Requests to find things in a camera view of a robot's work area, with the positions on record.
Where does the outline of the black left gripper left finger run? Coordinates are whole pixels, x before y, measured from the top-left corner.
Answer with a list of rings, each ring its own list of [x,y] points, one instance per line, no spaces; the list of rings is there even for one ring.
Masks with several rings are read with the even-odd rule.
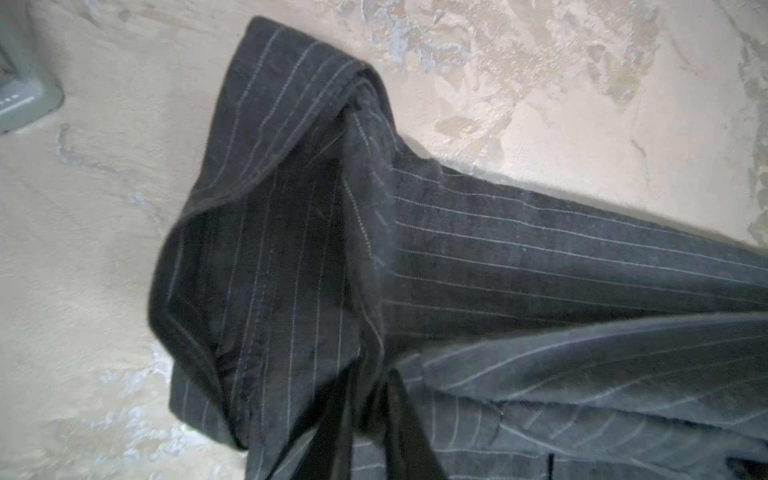
[[[291,478],[349,480],[354,436],[354,372],[343,371],[328,398],[315,435]]]

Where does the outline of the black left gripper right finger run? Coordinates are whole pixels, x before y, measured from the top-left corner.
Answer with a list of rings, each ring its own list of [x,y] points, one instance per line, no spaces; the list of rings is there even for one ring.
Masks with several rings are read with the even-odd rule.
[[[447,480],[397,370],[387,376],[385,404],[388,479]]]

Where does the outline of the dark pinstriped long sleeve shirt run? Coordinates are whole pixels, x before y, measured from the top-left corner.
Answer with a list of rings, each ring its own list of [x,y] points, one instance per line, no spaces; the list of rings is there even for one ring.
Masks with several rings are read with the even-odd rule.
[[[767,260],[417,156],[363,61],[253,19],[158,258],[170,410],[292,479],[343,371],[350,479],[402,377],[447,479],[763,479]]]

